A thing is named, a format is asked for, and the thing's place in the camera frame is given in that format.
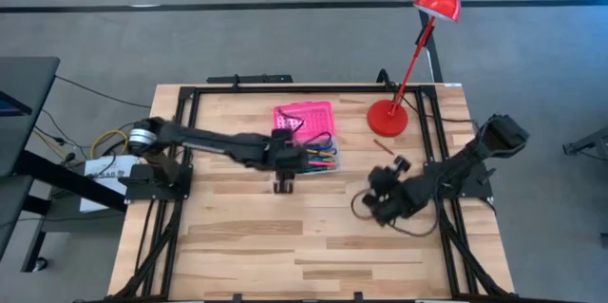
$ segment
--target black desk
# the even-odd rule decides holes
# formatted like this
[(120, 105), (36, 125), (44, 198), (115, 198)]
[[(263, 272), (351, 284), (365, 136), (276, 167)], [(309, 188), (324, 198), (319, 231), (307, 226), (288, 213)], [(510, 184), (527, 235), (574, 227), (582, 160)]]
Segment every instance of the black desk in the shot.
[[(24, 150), (58, 66), (56, 57), (0, 57), (0, 88), (32, 110), (28, 116), (0, 117), (0, 259), (21, 210), (45, 216), (51, 207), (49, 200), (29, 195), (34, 179), (126, 212), (123, 195)], [(46, 234), (41, 228), (43, 225), (39, 224), (37, 235), (29, 247), (22, 268), (24, 272), (34, 268)]]

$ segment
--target wooden table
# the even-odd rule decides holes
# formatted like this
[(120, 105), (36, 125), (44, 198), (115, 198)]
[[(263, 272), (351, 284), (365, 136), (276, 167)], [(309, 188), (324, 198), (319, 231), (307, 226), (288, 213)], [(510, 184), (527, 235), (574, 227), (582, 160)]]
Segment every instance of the wooden table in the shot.
[[(171, 119), (179, 88), (159, 85), (151, 116)], [(437, 93), (444, 118), (469, 118), (460, 86), (437, 85)], [(194, 182), (183, 207), (170, 299), (231, 299), (235, 293), (245, 299), (352, 299), (352, 293), (358, 291), (366, 298), (449, 297), (438, 231), (429, 237), (407, 237), (352, 215), (352, 195), (366, 187), (373, 166), (393, 161), (393, 156), (372, 141), (374, 138), (412, 162), (409, 176), (419, 175), (426, 160), (419, 120), (409, 107), (409, 125), (400, 136), (382, 138), (371, 132), (366, 113), (379, 99), (390, 99), (390, 94), (203, 95), (196, 128), (227, 134), (268, 134), (276, 105), (330, 101), (341, 171), (299, 176), (293, 195), (274, 195), (273, 174), (245, 169), (222, 156), (195, 152)], [(413, 95), (409, 100), (415, 103)], [(184, 114), (187, 117), (189, 108)], [(429, 125), (435, 155), (439, 155), (431, 120)], [(470, 123), (444, 126), (452, 155), (473, 136)], [(461, 199), (461, 204), (473, 254), (499, 285), (511, 291), (493, 212), (478, 199)], [(117, 292), (133, 274), (147, 206), (146, 201), (129, 205), (109, 294)], [(434, 219), (433, 209), (431, 203), (398, 226), (426, 230)], [(462, 260), (455, 249), (454, 254), (461, 291), (465, 293)], [(163, 260), (161, 255), (157, 264)], [(160, 291), (162, 265), (156, 269), (153, 294)]]

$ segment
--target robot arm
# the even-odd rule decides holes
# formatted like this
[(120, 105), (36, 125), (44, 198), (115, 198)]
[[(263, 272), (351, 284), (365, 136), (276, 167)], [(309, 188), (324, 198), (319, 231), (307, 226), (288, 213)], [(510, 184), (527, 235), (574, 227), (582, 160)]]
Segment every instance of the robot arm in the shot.
[(199, 130), (161, 118), (135, 123), (129, 134), (129, 152), (155, 162), (172, 145), (225, 155), (245, 167), (260, 171), (297, 170), (306, 167), (306, 148), (294, 146), (289, 129), (276, 129), (271, 136), (239, 133), (234, 136)]
[(395, 160), (394, 168), (373, 168), (368, 176), (371, 190), (363, 197), (363, 203), (381, 226), (399, 217), (409, 218), (426, 207), (434, 195), (458, 196), (473, 166), (492, 157), (514, 156), (523, 149), (528, 136), (508, 115), (494, 115), (463, 150), (441, 163), (438, 170), (425, 169), (424, 175), (400, 181), (400, 174), (409, 170), (408, 161), (401, 157)]
[(192, 181), (192, 165), (182, 164), (162, 152), (170, 146), (185, 146), (229, 157), (245, 167), (275, 171), (276, 193), (292, 193), (295, 171), (305, 168), (305, 147), (293, 143), (293, 131), (275, 129), (271, 136), (239, 133), (234, 136), (183, 127), (161, 118), (136, 122), (129, 133), (129, 153), (144, 157), (147, 164), (135, 164), (126, 185), (126, 199), (187, 198)]

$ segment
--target red desk lamp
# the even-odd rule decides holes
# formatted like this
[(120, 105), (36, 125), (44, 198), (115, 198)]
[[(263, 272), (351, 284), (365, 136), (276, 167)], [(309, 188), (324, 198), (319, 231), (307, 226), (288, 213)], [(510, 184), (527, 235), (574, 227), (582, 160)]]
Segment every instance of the red desk lamp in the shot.
[(385, 137), (394, 137), (403, 132), (408, 125), (408, 112), (401, 106), (401, 100), (406, 91), (406, 82), (409, 79), (414, 64), (422, 48), (426, 45), (427, 39), (432, 31), (435, 18), (452, 20), (458, 22), (460, 18), (460, 0), (416, 0), (414, 7), (430, 15), (428, 24), (425, 27), (420, 41), (416, 45), (416, 50), (409, 62), (406, 77), (399, 87), (399, 93), (391, 100), (381, 100), (373, 104), (368, 111), (368, 124), (376, 134)]

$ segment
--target pink box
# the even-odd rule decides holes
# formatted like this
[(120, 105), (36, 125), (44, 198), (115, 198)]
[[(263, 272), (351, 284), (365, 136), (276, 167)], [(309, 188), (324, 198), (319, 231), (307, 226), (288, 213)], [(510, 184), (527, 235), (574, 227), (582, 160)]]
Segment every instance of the pink box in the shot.
[[(301, 120), (287, 118), (279, 111)], [(291, 128), (292, 130), (295, 130), (303, 121), (302, 127), (295, 132), (294, 139), (297, 142), (306, 142), (323, 132), (330, 132), (332, 137), (335, 137), (333, 110), (330, 102), (306, 102), (277, 106), (273, 108), (273, 118), (275, 128)], [(319, 138), (321, 141), (326, 139), (327, 136)]]

